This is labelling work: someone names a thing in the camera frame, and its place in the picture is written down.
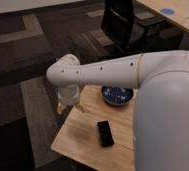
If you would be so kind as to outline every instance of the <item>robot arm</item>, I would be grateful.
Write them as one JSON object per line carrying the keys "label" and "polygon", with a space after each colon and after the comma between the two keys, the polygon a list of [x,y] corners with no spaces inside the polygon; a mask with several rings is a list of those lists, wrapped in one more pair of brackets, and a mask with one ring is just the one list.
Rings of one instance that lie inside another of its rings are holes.
{"label": "robot arm", "polygon": [[165,58],[184,56],[185,53],[145,53],[88,65],[79,65],[75,56],[65,55],[47,70],[47,78],[56,87],[93,84],[139,88],[147,75]]}

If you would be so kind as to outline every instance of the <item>wooden table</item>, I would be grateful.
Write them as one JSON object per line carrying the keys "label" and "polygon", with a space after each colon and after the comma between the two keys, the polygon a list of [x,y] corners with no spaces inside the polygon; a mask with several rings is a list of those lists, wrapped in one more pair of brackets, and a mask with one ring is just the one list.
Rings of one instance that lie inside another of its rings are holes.
{"label": "wooden table", "polygon": [[[73,108],[56,136],[52,150],[96,170],[133,171],[132,116],[134,98],[122,107],[108,106],[99,86],[86,86],[81,93],[85,112]],[[108,120],[115,144],[100,145],[97,122]]]}
{"label": "wooden table", "polygon": [[[163,15],[170,22],[189,32],[189,0],[136,0],[143,6]],[[165,15],[160,12],[162,8],[175,11],[173,15]]]}

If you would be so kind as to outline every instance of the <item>black phone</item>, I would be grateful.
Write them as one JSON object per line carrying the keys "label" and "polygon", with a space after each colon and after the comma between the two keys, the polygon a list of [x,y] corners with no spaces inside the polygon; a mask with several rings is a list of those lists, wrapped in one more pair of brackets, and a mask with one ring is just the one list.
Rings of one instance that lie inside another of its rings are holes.
{"label": "black phone", "polygon": [[112,137],[111,129],[109,126],[108,121],[101,121],[97,123],[99,133],[100,133],[100,140],[101,140],[101,145],[103,147],[109,147],[114,144],[114,140]]}

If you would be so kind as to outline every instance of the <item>carpet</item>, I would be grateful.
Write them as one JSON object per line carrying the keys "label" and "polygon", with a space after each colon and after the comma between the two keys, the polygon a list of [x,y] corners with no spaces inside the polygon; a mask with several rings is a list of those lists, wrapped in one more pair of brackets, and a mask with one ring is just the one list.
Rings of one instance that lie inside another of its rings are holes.
{"label": "carpet", "polygon": [[50,148],[59,127],[44,86],[44,78],[33,78],[20,85],[35,167],[39,168],[60,157]]}
{"label": "carpet", "polygon": [[35,15],[0,15],[0,87],[43,74],[53,61]]}
{"label": "carpet", "polygon": [[0,89],[0,126],[25,117],[19,84]]}
{"label": "carpet", "polygon": [[91,32],[74,35],[71,40],[73,42],[71,52],[80,59],[82,64],[96,62],[98,58],[109,55]]}
{"label": "carpet", "polygon": [[35,11],[55,58],[76,52],[73,36],[100,29],[102,16],[91,18],[87,13],[103,7],[103,0],[88,0]]}
{"label": "carpet", "polygon": [[25,118],[0,127],[0,171],[4,170],[34,170]]}

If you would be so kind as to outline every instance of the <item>dark bowl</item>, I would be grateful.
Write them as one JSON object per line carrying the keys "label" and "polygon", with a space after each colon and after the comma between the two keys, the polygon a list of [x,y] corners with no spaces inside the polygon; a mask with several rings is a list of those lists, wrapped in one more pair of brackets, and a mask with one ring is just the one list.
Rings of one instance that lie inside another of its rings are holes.
{"label": "dark bowl", "polygon": [[121,106],[127,104],[133,97],[134,91],[119,87],[102,87],[103,99],[110,105]]}

